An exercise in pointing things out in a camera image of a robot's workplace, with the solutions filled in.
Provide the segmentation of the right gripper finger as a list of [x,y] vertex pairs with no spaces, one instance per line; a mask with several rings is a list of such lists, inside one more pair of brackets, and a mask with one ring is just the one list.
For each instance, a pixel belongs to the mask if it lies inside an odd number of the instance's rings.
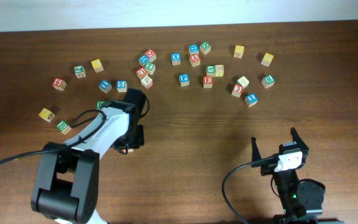
[[304,143],[304,141],[299,136],[299,134],[297,133],[297,131],[294,127],[291,127],[290,133],[292,135],[293,141],[295,141],[299,145],[299,148],[301,149],[302,153],[308,154],[309,147]]
[[251,145],[252,145],[252,159],[251,159],[251,162],[253,164],[256,164],[256,162],[260,161],[262,158],[261,158],[261,155],[260,155],[260,151],[259,151],[259,148],[257,146],[257,143],[256,143],[256,138],[255,137],[251,137]]

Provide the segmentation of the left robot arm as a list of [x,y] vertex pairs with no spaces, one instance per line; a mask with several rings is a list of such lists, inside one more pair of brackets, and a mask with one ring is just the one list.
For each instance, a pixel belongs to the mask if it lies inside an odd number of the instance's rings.
[[109,100],[85,129],[62,144],[42,149],[31,198],[33,211],[58,223],[104,223],[96,211],[99,162],[114,149],[128,154],[144,145],[138,124],[149,101],[130,88],[123,100]]

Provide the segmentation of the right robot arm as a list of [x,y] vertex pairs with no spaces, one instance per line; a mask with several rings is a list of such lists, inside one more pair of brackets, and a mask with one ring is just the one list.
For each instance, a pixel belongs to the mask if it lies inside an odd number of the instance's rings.
[[318,223],[326,187],[313,179],[298,178],[296,171],[306,163],[309,147],[295,128],[290,133],[292,141],[279,145],[278,153],[264,159],[252,137],[251,167],[260,167],[262,176],[271,175],[277,187],[283,214],[275,215],[274,223]]

